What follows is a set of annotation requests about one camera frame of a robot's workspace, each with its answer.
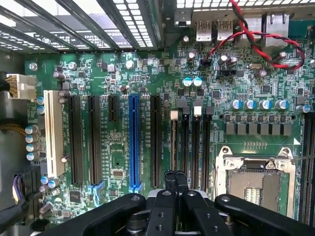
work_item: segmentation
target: black pcie slot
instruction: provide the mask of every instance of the black pcie slot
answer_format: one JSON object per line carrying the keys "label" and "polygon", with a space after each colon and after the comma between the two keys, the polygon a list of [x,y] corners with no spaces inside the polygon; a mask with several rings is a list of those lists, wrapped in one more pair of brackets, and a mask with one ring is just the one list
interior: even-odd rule
{"label": "black pcie slot", "polygon": [[71,182],[81,184],[83,182],[81,101],[80,96],[70,96],[68,100]]}
{"label": "black pcie slot", "polygon": [[102,181],[99,96],[88,96],[88,108],[90,119],[90,184],[97,185]]}
{"label": "black pcie slot", "polygon": [[177,148],[178,148],[178,121],[171,121],[171,169],[176,170],[177,166]]}
{"label": "black pcie slot", "polygon": [[209,186],[209,142],[210,142],[211,117],[206,116],[203,120],[203,150],[201,164],[201,190],[206,192]]}
{"label": "black pcie slot", "polygon": [[151,103],[151,187],[160,184],[161,169],[161,100],[159,95],[153,95]]}
{"label": "black pcie slot", "polygon": [[189,157],[189,118],[182,119],[182,168],[187,173],[187,162]]}
{"label": "black pcie slot", "polygon": [[108,120],[119,121],[120,119],[120,104],[118,95],[108,96]]}
{"label": "black pcie slot", "polygon": [[[315,154],[315,114],[305,114],[303,156]],[[299,220],[315,226],[315,160],[302,160]]]}
{"label": "black pcie slot", "polygon": [[198,151],[199,151],[199,134],[200,120],[194,118],[191,123],[191,189],[198,188]]}

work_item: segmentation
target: pcie slot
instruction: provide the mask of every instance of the pcie slot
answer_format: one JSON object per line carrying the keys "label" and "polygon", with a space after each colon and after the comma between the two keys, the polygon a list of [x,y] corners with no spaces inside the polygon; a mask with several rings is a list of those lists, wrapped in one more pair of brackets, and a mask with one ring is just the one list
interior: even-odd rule
{"label": "pcie slot", "polygon": [[120,104],[118,95],[108,96],[108,120],[119,121],[120,119]]}
{"label": "pcie slot", "polygon": [[58,91],[44,90],[46,158],[48,177],[64,173],[62,106],[58,102]]}
{"label": "pcie slot", "polygon": [[79,96],[70,96],[68,100],[71,182],[81,184],[83,182],[81,101]]}
{"label": "pcie slot", "polygon": [[[303,156],[315,154],[315,115],[305,114]],[[301,195],[299,220],[315,225],[315,162],[313,158],[302,160]]]}
{"label": "pcie slot", "polygon": [[137,94],[129,96],[129,190],[141,190],[140,184],[140,98]]}
{"label": "pcie slot", "polygon": [[209,186],[209,141],[210,141],[211,117],[206,116],[203,120],[203,150],[201,161],[201,190],[206,192]]}
{"label": "pcie slot", "polygon": [[161,170],[161,100],[159,95],[153,95],[150,99],[151,113],[151,187],[160,184]]}
{"label": "pcie slot", "polygon": [[173,171],[176,170],[177,166],[177,148],[178,148],[178,121],[171,121],[171,168]]}
{"label": "pcie slot", "polygon": [[199,133],[200,133],[199,118],[194,118],[191,123],[191,189],[198,188],[198,153],[199,153]]}
{"label": "pcie slot", "polygon": [[90,119],[90,183],[97,185],[102,181],[99,96],[88,96],[88,108]]}

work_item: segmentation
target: silver capacitor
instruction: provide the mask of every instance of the silver capacitor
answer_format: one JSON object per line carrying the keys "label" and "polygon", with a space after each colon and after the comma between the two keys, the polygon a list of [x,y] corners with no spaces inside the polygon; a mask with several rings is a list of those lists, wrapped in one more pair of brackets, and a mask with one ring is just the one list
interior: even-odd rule
{"label": "silver capacitor", "polygon": [[51,210],[53,205],[50,202],[47,202],[41,209],[39,209],[40,214],[45,214],[47,211]]}

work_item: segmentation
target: capacitor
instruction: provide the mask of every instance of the capacitor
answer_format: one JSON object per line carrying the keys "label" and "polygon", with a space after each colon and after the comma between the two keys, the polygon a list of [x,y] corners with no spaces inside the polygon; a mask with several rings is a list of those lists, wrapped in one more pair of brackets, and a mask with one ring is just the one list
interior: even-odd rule
{"label": "capacitor", "polygon": [[77,63],[75,63],[75,62],[70,62],[70,63],[68,64],[68,68],[69,68],[69,70],[75,70],[75,69],[77,68]]}
{"label": "capacitor", "polygon": [[28,134],[28,135],[25,137],[25,141],[26,141],[28,144],[37,142],[38,140],[39,140],[39,135],[38,135],[38,134]]}
{"label": "capacitor", "polygon": [[56,188],[60,185],[60,179],[58,177],[53,178],[48,182],[48,187]]}
{"label": "capacitor", "polygon": [[26,151],[28,151],[28,152],[36,151],[39,148],[40,148],[39,143],[32,143],[32,144],[27,144],[26,145]]}
{"label": "capacitor", "polygon": [[42,176],[42,177],[40,178],[40,182],[41,182],[42,184],[48,184],[49,178],[48,178],[47,176]]}
{"label": "capacitor", "polygon": [[218,60],[218,65],[225,64],[227,62],[227,59],[228,59],[227,55],[221,55],[221,57]]}
{"label": "capacitor", "polygon": [[195,52],[189,52],[187,56],[187,61],[188,62],[193,62],[196,58],[196,53]]}
{"label": "capacitor", "polygon": [[230,59],[227,60],[226,65],[233,65],[237,62],[237,57],[230,57]]}
{"label": "capacitor", "polygon": [[66,155],[66,156],[64,156],[64,157],[62,157],[62,158],[61,158],[61,162],[62,162],[62,163],[66,163],[66,162],[69,160],[69,158],[70,158],[70,154],[68,154],[68,155]]}
{"label": "capacitor", "polygon": [[271,102],[269,100],[261,100],[258,106],[260,109],[269,110],[271,108]]}
{"label": "capacitor", "polygon": [[38,106],[37,107],[37,113],[40,114],[40,115],[43,115],[45,113],[44,106]]}
{"label": "capacitor", "polygon": [[37,104],[38,105],[44,105],[44,98],[42,96],[37,97]]}
{"label": "capacitor", "polygon": [[133,69],[133,66],[134,66],[133,61],[131,61],[131,60],[126,61],[126,63],[125,63],[126,69],[131,70],[131,69]]}
{"label": "capacitor", "polygon": [[58,99],[58,102],[59,102],[60,104],[66,104],[66,103],[68,102],[68,99],[67,99],[67,98],[64,98],[64,97],[60,97],[60,98]]}
{"label": "capacitor", "polygon": [[186,77],[186,78],[183,79],[183,85],[184,85],[185,87],[190,87],[191,84],[192,84],[192,79],[191,79],[191,78]]}
{"label": "capacitor", "polygon": [[255,79],[261,79],[261,78],[265,77],[266,75],[267,75],[267,71],[265,71],[265,70],[259,70],[259,71],[256,71],[254,73]]}
{"label": "capacitor", "polygon": [[195,87],[200,87],[202,85],[202,79],[200,77],[197,77],[197,78],[194,78],[192,80],[192,84],[195,86]]}
{"label": "capacitor", "polygon": [[58,79],[58,80],[64,80],[65,79],[65,75],[63,73],[58,72],[58,71],[54,72],[53,77],[55,79]]}
{"label": "capacitor", "polygon": [[255,108],[255,101],[254,101],[254,100],[246,100],[246,101],[244,102],[244,107],[245,107],[246,109],[249,109],[249,110],[254,109],[254,108]]}
{"label": "capacitor", "polygon": [[233,101],[231,101],[230,106],[232,109],[238,110],[242,107],[242,101],[234,99]]}
{"label": "capacitor", "polygon": [[36,124],[26,126],[25,128],[25,133],[27,134],[34,134],[34,133],[37,133],[38,131],[39,131],[39,128]]}
{"label": "capacitor", "polygon": [[287,109],[289,106],[289,103],[288,101],[286,100],[277,100],[275,102],[275,107],[279,110],[284,110],[284,109]]}
{"label": "capacitor", "polygon": [[47,202],[41,209],[39,209],[40,214],[45,214],[47,211],[51,210],[53,205],[50,202]]}
{"label": "capacitor", "polygon": [[308,113],[311,111],[311,107],[310,105],[299,105],[299,106],[296,106],[296,111],[300,113]]}
{"label": "capacitor", "polygon": [[26,159],[28,159],[29,161],[37,161],[39,157],[40,157],[39,151],[33,151],[26,154]]}
{"label": "capacitor", "polygon": [[182,45],[187,46],[189,44],[189,37],[185,35],[182,39]]}
{"label": "capacitor", "polygon": [[42,185],[42,186],[39,187],[38,190],[39,190],[39,192],[41,192],[41,193],[45,193],[45,192],[48,192],[49,187],[48,187],[48,185]]}
{"label": "capacitor", "polygon": [[69,97],[71,95],[71,92],[68,90],[61,90],[58,91],[58,96],[59,97]]}

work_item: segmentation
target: chip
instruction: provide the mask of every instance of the chip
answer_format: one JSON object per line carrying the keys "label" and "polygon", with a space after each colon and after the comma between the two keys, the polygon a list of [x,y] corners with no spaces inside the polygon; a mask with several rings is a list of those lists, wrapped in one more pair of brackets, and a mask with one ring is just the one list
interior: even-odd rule
{"label": "chip", "polygon": [[69,200],[72,203],[81,203],[81,192],[69,191]]}

